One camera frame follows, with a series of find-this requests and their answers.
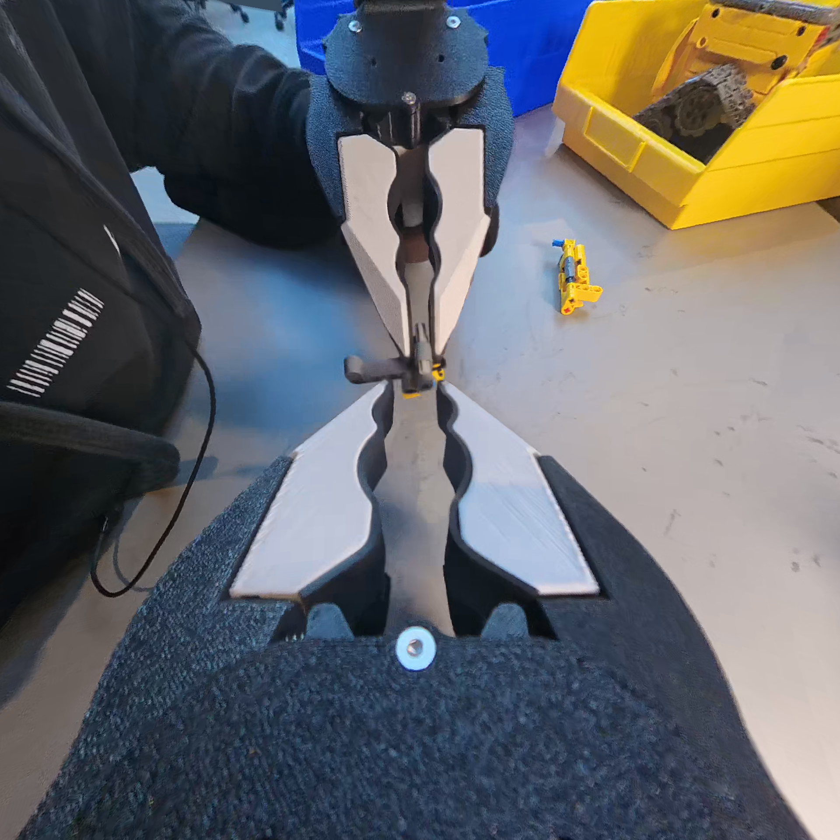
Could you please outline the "yellow tracked toy vehicle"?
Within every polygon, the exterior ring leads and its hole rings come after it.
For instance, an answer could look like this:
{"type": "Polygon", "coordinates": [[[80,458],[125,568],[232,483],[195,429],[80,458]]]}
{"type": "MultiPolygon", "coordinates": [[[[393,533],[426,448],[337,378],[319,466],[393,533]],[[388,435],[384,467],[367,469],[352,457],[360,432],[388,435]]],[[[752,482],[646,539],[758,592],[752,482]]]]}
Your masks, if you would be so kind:
{"type": "Polygon", "coordinates": [[[706,2],[668,52],[633,119],[706,164],[782,82],[838,51],[838,6],[706,2]]]}

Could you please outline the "person's left forearm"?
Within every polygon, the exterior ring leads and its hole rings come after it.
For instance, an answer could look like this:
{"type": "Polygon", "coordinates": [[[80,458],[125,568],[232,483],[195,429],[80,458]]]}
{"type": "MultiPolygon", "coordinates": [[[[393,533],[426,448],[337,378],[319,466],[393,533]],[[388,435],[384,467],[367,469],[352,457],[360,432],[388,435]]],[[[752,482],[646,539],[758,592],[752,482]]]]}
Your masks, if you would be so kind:
{"type": "Polygon", "coordinates": [[[257,245],[338,233],[313,169],[309,75],[237,45],[183,2],[128,2],[135,93],[126,156],[173,204],[257,245]]]}

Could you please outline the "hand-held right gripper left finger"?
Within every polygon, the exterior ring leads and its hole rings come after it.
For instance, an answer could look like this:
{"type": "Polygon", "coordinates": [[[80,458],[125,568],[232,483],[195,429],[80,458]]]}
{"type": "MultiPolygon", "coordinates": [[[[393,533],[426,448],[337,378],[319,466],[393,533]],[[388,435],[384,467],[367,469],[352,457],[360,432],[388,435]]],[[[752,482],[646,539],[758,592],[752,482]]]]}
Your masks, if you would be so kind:
{"type": "Polygon", "coordinates": [[[242,556],[235,600],[340,608],[354,634],[383,634],[391,593],[374,489],[394,392],[378,383],[300,444],[242,556]]]}

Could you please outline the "grey desk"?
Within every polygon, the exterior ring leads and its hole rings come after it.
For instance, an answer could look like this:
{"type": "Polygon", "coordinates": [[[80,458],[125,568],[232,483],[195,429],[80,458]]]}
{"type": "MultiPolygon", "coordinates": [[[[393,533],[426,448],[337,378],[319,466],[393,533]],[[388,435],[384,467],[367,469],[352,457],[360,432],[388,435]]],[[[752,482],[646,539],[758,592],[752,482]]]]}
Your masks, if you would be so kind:
{"type": "MultiPolygon", "coordinates": [[[[838,222],[806,204],[669,232],[565,148],[516,126],[500,234],[448,379],[566,468],[647,548],[704,627],[773,779],[838,838],[838,222]],[[598,302],[560,312],[555,239],[598,302]]],[[[217,420],[138,591],[73,562],[2,630],[2,838],[15,838],[158,576],[275,458],[351,404],[349,354],[392,345],[341,244],[281,253],[134,178],[203,323],[217,420]]]]}

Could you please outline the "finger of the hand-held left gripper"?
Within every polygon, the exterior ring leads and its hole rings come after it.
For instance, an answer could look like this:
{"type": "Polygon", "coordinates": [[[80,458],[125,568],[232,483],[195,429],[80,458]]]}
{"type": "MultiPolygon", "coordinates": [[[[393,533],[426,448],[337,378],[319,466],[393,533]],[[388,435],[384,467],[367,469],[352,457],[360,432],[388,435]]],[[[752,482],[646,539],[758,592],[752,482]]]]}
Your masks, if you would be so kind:
{"type": "Polygon", "coordinates": [[[400,236],[389,211],[397,175],[394,150],[368,134],[338,139],[343,192],[342,232],[398,352],[411,351],[406,287],[396,267],[400,236]]]}
{"type": "Polygon", "coordinates": [[[455,330],[490,226],[485,209],[483,129],[451,129],[427,152],[438,198],[433,226],[435,279],[430,298],[434,353],[443,355],[455,330]]]}

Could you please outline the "person's black printed hoodie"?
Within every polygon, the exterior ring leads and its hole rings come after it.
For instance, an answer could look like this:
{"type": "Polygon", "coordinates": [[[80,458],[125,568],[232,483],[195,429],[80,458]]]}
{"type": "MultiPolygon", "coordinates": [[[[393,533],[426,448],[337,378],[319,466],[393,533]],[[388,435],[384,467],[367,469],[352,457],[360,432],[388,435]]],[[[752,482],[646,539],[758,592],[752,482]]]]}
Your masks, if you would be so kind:
{"type": "Polygon", "coordinates": [[[2,624],[166,487],[200,336],[97,81],[119,4],[2,2],[2,624]]]}

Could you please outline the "blue storage bin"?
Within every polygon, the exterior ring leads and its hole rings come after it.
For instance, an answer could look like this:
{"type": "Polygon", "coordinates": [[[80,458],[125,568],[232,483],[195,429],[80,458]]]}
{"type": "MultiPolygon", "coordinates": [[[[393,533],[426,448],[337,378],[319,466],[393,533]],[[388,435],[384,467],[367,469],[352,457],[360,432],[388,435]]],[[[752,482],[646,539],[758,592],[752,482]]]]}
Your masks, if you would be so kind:
{"type": "MultiPolygon", "coordinates": [[[[505,71],[513,114],[551,104],[589,1],[449,1],[488,33],[489,63],[505,71]]],[[[352,1],[295,1],[300,66],[324,74],[322,41],[352,1]]]]}

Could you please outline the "grey and yellow brick assembly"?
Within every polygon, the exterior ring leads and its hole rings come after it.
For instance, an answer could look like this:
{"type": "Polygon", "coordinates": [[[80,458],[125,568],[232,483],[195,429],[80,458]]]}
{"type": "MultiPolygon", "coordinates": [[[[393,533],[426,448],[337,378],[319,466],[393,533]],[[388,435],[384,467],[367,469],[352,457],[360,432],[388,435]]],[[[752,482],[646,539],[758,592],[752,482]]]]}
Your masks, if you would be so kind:
{"type": "Polygon", "coordinates": [[[383,360],[363,360],[357,355],[343,361],[345,378],[353,384],[400,382],[405,399],[412,399],[433,390],[445,379],[446,359],[436,354],[427,325],[414,325],[408,355],[383,360]]]}

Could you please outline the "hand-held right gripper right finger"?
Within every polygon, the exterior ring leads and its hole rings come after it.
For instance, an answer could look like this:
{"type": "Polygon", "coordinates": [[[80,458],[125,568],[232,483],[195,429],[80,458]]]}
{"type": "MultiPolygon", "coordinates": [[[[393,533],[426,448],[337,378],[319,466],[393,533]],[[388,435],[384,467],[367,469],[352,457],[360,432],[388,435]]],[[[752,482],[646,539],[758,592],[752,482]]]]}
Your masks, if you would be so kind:
{"type": "Polygon", "coordinates": [[[544,601],[592,599],[601,585],[551,487],[540,452],[452,384],[437,388],[448,515],[444,582],[457,636],[478,636],[504,604],[552,636],[544,601]]]}

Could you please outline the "black hoodie drawstring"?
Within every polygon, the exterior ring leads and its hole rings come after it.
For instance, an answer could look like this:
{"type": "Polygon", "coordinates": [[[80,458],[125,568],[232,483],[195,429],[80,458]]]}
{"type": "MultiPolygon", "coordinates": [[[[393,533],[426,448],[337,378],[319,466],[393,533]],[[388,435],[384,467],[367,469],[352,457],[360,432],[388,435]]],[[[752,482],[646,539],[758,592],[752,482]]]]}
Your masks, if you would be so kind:
{"type": "Polygon", "coordinates": [[[116,519],[117,511],[112,510],[111,513],[104,516],[101,520],[101,526],[98,533],[98,540],[96,542],[96,546],[91,551],[89,557],[89,579],[91,584],[93,585],[94,589],[103,597],[109,600],[118,599],[128,593],[130,593],[138,583],[141,582],[143,577],[145,576],[146,572],[150,569],[153,561],[156,559],[156,556],[161,551],[163,546],[165,545],[166,541],[170,537],[175,525],[178,523],[183,509],[186,506],[187,500],[191,495],[193,486],[196,482],[196,478],[198,473],[203,466],[203,462],[209,447],[209,444],[212,439],[212,435],[216,425],[216,417],[217,417],[217,391],[215,386],[214,377],[212,372],[202,357],[201,353],[199,352],[196,346],[188,346],[187,347],[192,354],[192,357],[198,367],[201,369],[201,372],[204,375],[204,379],[206,381],[206,386],[208,390],[208,398],[209,398],[209,409],[208,409],[208,419],[206,425],[206,431],[203,436],[203,441],[201,446],[198,450],[198,454],[195,458],[194,466],[192,471],[184,485],[183,492],[176,504],[176,507],[172,513],[171,519],[166,524],[161,536],[157,539],[156,543],[154,544],[153,549],[150,551],[144,562],[142,563],[141,567],[138,569],[136,574],[130,580],[124,581],[124,585],[117,589],[117,590],[110,590],[107,588],[102,581],[100,580],[100,576],[98,574],[98,567],[100,560],[102,558],[103,550],[104,550],[104,543],[106,538],[112,532],[112,527],[116,525],[118,520],[116,519]]]}

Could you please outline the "yellow brick piston assembly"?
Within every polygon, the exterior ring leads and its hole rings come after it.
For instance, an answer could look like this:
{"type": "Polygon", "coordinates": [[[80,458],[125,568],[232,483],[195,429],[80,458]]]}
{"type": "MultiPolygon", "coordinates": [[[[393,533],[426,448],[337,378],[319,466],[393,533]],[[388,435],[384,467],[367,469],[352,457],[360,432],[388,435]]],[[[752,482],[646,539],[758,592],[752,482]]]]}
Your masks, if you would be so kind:
{"type": "Polygon", "coordinates": [[[570,316],[588,302],[598,302],[602,288],[591,283],[582,243],[571,238],[555,239],[552,247],[561,251],[558,264],[560,312],[570,316]]]}

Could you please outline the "large yellow storage bin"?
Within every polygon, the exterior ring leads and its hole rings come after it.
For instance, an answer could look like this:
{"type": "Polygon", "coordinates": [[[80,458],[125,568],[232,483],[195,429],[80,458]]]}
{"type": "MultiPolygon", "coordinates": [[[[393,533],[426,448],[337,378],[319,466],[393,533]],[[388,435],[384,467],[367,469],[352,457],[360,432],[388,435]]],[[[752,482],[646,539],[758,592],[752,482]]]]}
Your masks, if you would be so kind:
{"type": "Polygon", "coordinates": [[[710,162],[635,119],[712,2],[593,2],[556,90],[563,144],[669,229],[838,196],[838,45],[780,80],[710,162]]]}

